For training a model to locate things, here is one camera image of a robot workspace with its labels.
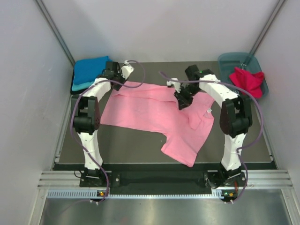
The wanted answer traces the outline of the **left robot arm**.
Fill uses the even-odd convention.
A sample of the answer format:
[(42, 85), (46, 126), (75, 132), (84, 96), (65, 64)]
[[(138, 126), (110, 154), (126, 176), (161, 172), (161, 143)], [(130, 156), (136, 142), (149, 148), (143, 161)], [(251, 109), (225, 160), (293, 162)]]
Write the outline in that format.
[(103, 159), (98, 144), (100, 110), (98, 103), (112, 88), (119, 90), (134, 68), (125, 61), (123, 66), (115, 61), (106, 62), (105, 68), (90, 87), (71, 99), (71, 131), (75, 131), (84, 152), (84, 170), (81, 172), (81, 187), (104, 187), (107, 185), (103, 171)]

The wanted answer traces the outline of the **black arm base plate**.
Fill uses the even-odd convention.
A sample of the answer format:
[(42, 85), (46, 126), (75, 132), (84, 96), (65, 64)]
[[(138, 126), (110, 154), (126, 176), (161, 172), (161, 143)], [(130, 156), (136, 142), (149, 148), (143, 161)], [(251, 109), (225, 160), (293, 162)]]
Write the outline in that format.
[(158, 172), (158, 171), (129, 171), (108, 172), (105, 176), (102, 172), (92, 176), (81, 173), (80, 187), (85, 188), (122, 188), (129, 185), (196, 185), (200, 188), (218, 188), (222, 186), (234, 186), (244, 184), (245, 174), (226, 179), (218, 171), (192, 171), (192, 172)]

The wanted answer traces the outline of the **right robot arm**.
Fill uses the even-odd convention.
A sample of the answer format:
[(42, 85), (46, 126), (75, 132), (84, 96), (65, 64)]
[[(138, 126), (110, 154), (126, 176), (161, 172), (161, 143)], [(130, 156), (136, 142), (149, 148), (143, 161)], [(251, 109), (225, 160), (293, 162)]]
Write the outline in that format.
[(251, 99), (230, 90), (209, 69), (199, 70), (191, 65), (185, 73), (188, 82), (179, 82), (173, 78), (167, 82), (168, 87), (175, 88), (175, 97), (179, 110), (191, 106), (193, 97), (204, 91), (220, 106), (219, 126), (225, 135), (224, 154), (216, 175), (207, 175), (207, 184), (212, 188), (231, 185), (241, 175), (241, 147), (246, 134), (252, 126)]

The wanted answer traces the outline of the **pink t-shirt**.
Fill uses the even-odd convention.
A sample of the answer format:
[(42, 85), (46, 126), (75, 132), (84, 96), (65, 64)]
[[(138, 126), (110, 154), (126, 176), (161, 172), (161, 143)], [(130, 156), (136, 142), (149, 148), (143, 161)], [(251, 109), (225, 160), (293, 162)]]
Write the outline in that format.
[(209, 94), (199, 92), (191, 106), (179, 110), (172, 88), (147, 83), (134, 89), (121, 87), (111, 93), (101, 124), (162, 133), (166, 142), (161, 151), (193, 167), (214, 123), (213, 103)]

